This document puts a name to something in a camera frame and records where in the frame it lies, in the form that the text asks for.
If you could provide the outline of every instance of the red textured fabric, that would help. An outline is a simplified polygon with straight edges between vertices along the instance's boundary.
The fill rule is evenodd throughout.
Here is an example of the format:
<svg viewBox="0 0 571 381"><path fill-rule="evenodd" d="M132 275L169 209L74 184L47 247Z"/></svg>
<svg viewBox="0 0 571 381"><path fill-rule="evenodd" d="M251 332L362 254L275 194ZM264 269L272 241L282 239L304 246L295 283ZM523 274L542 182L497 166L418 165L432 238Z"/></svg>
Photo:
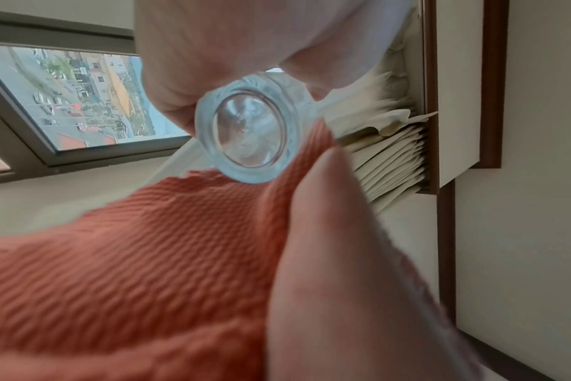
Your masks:
<svg viewBox="0 0 571 381"><path fill-rule="evenodd" d="M292 195L333 144L321 124L271 183L195 172L0 238L0 380L262 379Z"/></svg>

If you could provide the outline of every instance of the glass bottle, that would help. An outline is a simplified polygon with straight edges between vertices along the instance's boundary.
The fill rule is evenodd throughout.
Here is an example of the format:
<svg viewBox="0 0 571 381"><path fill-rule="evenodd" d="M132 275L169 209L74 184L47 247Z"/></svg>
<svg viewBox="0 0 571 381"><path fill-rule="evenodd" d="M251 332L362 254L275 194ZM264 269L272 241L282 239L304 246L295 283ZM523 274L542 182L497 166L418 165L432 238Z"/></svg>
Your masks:
<svg viewBox="0 0 571 381"><path fill-rule="evenodd" d="M222 173L265 183L291 163L318 117L302 82L285 73L259 73L200 99L196 137Z"/></svg>

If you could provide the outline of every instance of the dark brown molding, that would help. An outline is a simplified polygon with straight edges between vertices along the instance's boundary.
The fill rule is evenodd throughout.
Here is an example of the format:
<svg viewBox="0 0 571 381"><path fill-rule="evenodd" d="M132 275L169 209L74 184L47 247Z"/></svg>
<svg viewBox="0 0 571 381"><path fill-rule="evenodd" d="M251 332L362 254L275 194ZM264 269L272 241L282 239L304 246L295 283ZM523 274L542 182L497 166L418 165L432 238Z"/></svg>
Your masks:
<svg viewBox="0 0 571 381"><path fill-rule="evenodd" d="M472 168L500 168L510 0L484 0L480 161Z"/></svg>
<svg viewBox="0 0 571 381"><path fill-rule="evenodd" d="M440 189L436 197L436 218L440 303L446 310L451 323L457 325L455 180Z"/></svg>
<svg viewBox="0 0 571 381"><path fill-rule="evenodd" d="M491 347L477 338L462 332L469 344L482 358L483 365L509 381L554 381L513 357Z"/></svg>
<svg viewBox="0 0 571 381"><path fill-rule="evenodd" d="M424 0L424 104L425 113L438 111L438 59L436 40L436 0ZM429 184L422 193L437 195L440 190L438 114L426 123L428 129Z"/></svg>

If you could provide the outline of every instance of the hand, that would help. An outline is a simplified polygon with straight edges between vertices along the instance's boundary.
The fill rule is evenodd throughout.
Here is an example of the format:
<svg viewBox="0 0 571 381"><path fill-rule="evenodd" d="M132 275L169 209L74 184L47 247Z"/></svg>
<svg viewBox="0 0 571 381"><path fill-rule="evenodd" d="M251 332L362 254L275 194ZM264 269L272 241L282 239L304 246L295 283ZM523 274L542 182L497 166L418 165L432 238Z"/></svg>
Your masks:
<svg viewBox="0 0 571 381"><path fill-rule="evenodd" d="M150 101L195 133L207 91L279 66L316 99L368 72L410 0L136 0L137 52Z"/></svg>
<svg viewBox="0 0 571 381"><path fill-rule="evenodd" d="M268 376L281 380L477 379L402 281L340 148L294 193L269 304Z"/></svg>

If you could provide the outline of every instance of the towel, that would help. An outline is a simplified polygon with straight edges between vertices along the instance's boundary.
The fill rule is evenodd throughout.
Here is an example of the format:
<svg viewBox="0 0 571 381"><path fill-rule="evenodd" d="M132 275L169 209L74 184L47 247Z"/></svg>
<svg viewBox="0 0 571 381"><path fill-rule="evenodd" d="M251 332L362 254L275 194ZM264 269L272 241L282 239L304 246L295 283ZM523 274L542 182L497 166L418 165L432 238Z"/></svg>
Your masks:
<svg viewBox="0 0 571 381"><path fill-rule="evenodd" d="M263 379L292 196L333 145L320 122L270 183L192 172L0 237L0 380Z"/></svg>

